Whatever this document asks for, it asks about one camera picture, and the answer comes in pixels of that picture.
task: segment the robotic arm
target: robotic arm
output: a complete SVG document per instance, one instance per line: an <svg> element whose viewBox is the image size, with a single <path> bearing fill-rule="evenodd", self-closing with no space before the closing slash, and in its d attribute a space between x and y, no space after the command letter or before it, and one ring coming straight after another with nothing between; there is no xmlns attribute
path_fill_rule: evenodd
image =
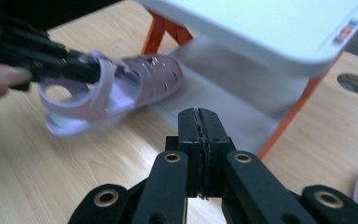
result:
<svg viewBox="0 0 358 224"><path fill-rule="evenodd" d="M48 29L84 16L118 0L7 0L0 1L0 63L24 67L33 82L44 76L86 83L99 80L99 66L81 62L81 52L48 37ZM30 83L12 89L28 91Z"/></svg>
<svg viewBox="0 0 358 224"><path fill-rule="evenodd" d="M221 198L230 224L358 223L358 204L335 189L286 189L257 156L235 148L214 112L184 110L178 128L147 179L93 189L69 223L186 223L187 198L198 196Z"/></svg>

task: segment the sandal strap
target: sandal strap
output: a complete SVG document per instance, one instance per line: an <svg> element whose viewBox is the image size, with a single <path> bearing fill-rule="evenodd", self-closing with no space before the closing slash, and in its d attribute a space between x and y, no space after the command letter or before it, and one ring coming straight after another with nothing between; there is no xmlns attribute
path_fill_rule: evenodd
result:
<svg viewBox="0 0 358 224"><path fill-rule="evenodd" d="M93 51L86 61L92 59L101 66L101 76L98 83L90 90L86 83L77 82L64 77L60 79L46 77L40 83L40 96L45 107L58 115L93 121L106 114L106 107L109 103L109 94L113 88L115 69L109 58L99 51ZM56 102L46 95L46 89L50 85L65 87L73 96L83 94L84 97L76 101Z"/></svg>
<svg viewBox="0 0 358 224"><path fill-rule="evenodd" d="M124 60L131 69L138 71L138 76L141 76L141 92L137 102L147 102L148 99L156 100L159 96L166 95L168 91L174 91L171 90L171 87L177 88L177 77L171 73L168 64L158 59L158 55L142 56L137 60L142 62L139 63L133 59Z"/></svg>

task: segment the white table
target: white table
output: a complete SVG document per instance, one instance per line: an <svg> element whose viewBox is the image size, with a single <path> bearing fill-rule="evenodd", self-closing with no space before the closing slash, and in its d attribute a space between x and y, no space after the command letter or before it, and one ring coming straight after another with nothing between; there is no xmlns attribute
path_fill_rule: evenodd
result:
<svg viewBox="0 0 358 224"><path fill-rule="evenodd" d="M156 111L176 125L183 109L211 109L234 142L254 153L302 107L310 77L324 75L358 32L358 1L138 2L201 33L170 52L185 85Z"/></svg>

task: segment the wood grain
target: wood grain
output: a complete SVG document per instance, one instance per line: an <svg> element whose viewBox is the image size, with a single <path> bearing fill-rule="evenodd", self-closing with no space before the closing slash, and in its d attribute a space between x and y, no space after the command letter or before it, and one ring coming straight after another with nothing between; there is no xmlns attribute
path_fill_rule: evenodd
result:
<svg viewBox="0 0 358 224"><path fill-rule="evenodd" d="M124 1L51 30L51 38L81 51L127 57L142 49L151 16ZM160 51L175 47L165 37ZM358 57L344 53L264 163L300 192L325 184L351 193L358 175L358 93L337 74L358 74ZM0 99L0 223L66 223L93 188L130 188L148 176L165 137L177 135L148 108L123 113L90 133L58 138L44 126L38 87ZM189 200L188 223L222 223L219 200Z"/></svg>

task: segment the orange metal frame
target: orange metal frame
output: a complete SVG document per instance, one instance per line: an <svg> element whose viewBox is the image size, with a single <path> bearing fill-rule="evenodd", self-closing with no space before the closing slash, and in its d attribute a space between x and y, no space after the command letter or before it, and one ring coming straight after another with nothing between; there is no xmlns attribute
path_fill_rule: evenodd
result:
<svg viewBox="0 0 358 224"><path fill-rule="evenodd" d="M155 12L148 10L149 13L153 16L153 21L150 26L149 32L147 34L144 47L142 49L142 54L147 53L157 53L159 45L161 44L162 37L165 32L170 34L172 38L178 43L178 45L184 45L188 41L193 39L191 33L185 28L174 21L170 21L162 16L159 16ZM261 148L261 151L258 154L260 159L263 159L275 142L279 139L284 130L289 126L290 122L296 116L296 114L301 110L301 108L308 101L312 93L318 87L318 84L322 81L324 76L319 76L311 78L303 91L301 97L297 100L295 105L290 109L286 117L281 121L277 129L274 131L272 136L269 138L267 143Z"/></svg>

